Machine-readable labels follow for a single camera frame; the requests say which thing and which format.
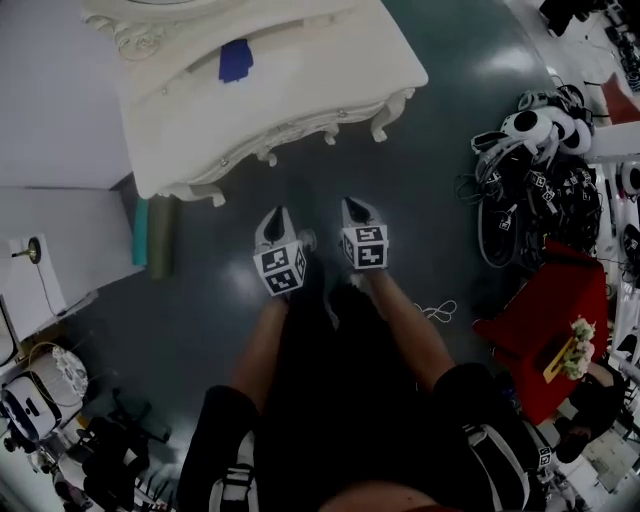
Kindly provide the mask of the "white workbench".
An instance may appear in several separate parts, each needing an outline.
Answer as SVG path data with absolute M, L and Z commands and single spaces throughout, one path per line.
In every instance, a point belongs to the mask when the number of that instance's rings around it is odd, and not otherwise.
M 587 162 L 596 170 L 602 214 L 596 258 L 604 264 L 606 294 L 614 308 L 611 356 L 638 373 L 640 362 L 640 274 L 624 251 L 627 226 L 640 230 L 640 121 L 598 127 Z

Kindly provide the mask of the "small brass black device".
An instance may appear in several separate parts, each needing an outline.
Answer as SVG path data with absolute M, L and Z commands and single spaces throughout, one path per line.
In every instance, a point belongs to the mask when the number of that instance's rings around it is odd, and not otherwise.
M 11 257 L 27 257 L 32 264 L 38 265 L 42 257 L 42 249 L 39 239 L 37 237 L 31 237 L 28 240 L 27 247 L 18 252 L 12 253 Z

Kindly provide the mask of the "white cabinet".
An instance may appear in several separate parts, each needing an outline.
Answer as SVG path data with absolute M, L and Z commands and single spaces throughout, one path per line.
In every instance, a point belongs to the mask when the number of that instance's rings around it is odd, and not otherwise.
M 31 237 L 41 244 L 38 265 L 11 257 Z M 0 187 L 0 359 L 102 287 L 139 272 L 132 245 L 114 191 Z

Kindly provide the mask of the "olive rolled mat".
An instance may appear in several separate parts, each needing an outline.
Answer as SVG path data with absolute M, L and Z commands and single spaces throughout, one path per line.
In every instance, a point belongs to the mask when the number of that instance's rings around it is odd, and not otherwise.
M 178 200 L 173 196 L 155 196 L 149 201 L 147 269 L 156 281 L 167 278 L 173 271 L 177 211 Z

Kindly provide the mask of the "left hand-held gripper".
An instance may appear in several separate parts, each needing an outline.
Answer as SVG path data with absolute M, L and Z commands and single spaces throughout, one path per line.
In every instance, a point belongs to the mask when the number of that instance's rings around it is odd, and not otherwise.
M 259 223 L 254 239 L 256 246 L 282 245 L 253 256 L 259 277 L 270 296 L 276 297 L 301 288 L 307 261 L 303 243 L 296 240 L 288 209 L 284 206 L 274 207 Z

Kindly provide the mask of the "flower arrangement in yellow box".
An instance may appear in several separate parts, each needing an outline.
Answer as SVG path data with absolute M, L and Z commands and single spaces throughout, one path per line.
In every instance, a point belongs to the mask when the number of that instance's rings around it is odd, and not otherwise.
M 564 375 L 576 381 L 584 377 L 595 353 L 592 339 L 595 336 L 595 324 L 579 316 L 570 324 L 572 334 L 557 351 L 543 371 L 544 381 L 549 384 L 557 376 Z

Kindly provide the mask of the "white ornate dressing table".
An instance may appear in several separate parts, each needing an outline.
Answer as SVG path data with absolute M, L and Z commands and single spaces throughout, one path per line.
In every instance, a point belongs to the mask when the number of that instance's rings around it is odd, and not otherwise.
M 122 124 L 139 195 L 225 202 L 219 181 L 267 135 L 370 122 L 386 138 L 428 75 L 382 0 L 81 0 L 123 65 Z M 218 78 L 221 47 L 254 64 Z

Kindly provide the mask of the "person's black clothing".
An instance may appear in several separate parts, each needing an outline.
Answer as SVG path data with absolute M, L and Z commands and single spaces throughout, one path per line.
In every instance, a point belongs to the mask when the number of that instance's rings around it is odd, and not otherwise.
M 454 361 L 425 389 L 371 289 L 307 261 L 263 410 L 207 391 L 179 512 L 541 511 L 536 445 L 488 369 Z

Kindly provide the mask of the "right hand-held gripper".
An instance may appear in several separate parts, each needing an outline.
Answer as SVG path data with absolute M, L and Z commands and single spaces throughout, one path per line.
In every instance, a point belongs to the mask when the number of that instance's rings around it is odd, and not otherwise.
M 342 199 L 341 212 L 342 249 L 352 267 L 357 271 L 385 269 L 388 266 L 388 229 L 380 224 L 379 212 L 354 197 Z

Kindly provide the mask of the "red cloth covered table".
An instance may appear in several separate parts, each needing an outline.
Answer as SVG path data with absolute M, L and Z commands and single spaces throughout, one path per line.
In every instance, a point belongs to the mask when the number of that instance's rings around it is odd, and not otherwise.
M 608 338 L 604 268 L 596 259 L 546 239 L 540 269 L 495 318 L 473 324 L 509 369 L 523 413 L 534 425 L 549 418 L 577 386 L 564 375 L 546 381 L 543 371 L 568 342 L 571 324 L 579 318 L 595 326 L 592 343 L 599 358 Z

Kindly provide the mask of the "white patterned lamp shade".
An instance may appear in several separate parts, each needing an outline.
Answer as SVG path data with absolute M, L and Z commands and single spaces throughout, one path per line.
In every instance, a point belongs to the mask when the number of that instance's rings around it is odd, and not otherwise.
M 29 354 L 27 370 L 44 398 L 60 409 L 80 406 L 84 401 L 89 376 L 73 352 L 54 343 L 36 345 Z

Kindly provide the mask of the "person's left forearm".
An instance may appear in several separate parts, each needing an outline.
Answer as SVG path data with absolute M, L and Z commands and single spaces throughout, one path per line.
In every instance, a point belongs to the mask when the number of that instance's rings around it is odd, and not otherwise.
M 232 372 L 231 387 L 246 395 L 258 411 L 263 410 L 272 386 L 287 313 L 288 303 L 282 298 L 265 304 Z

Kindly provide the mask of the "white and black device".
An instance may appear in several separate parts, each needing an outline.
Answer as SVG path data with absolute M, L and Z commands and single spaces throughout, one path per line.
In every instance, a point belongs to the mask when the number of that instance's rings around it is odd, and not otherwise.
M 0 391 L 9 419 L 21 434 L 36 443 L 46 438 L 61 422 L 59 408 L 47 400 L 33 380 L 21 375 Z

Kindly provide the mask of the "small blue object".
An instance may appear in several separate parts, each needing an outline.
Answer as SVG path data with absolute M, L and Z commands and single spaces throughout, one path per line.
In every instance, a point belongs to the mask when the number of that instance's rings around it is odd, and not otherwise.
M 221 47 L 218 78 L 222 83 L 237 82 L 249 75 L 253 54 L 247 39 L 236 39 Z

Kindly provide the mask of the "pile of headsets and grippers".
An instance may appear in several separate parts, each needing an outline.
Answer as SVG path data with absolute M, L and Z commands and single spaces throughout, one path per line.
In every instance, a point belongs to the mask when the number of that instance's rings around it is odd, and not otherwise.
M 565 84 L 527 90 L 496 131 L 474 136 L 472 172 L 455 194 L 477 213 L 479 251 L 491 267 L 539 268 L 552 240 L 591 256 L 603 196 L 584 157 L 595 127 L 581 91 Z

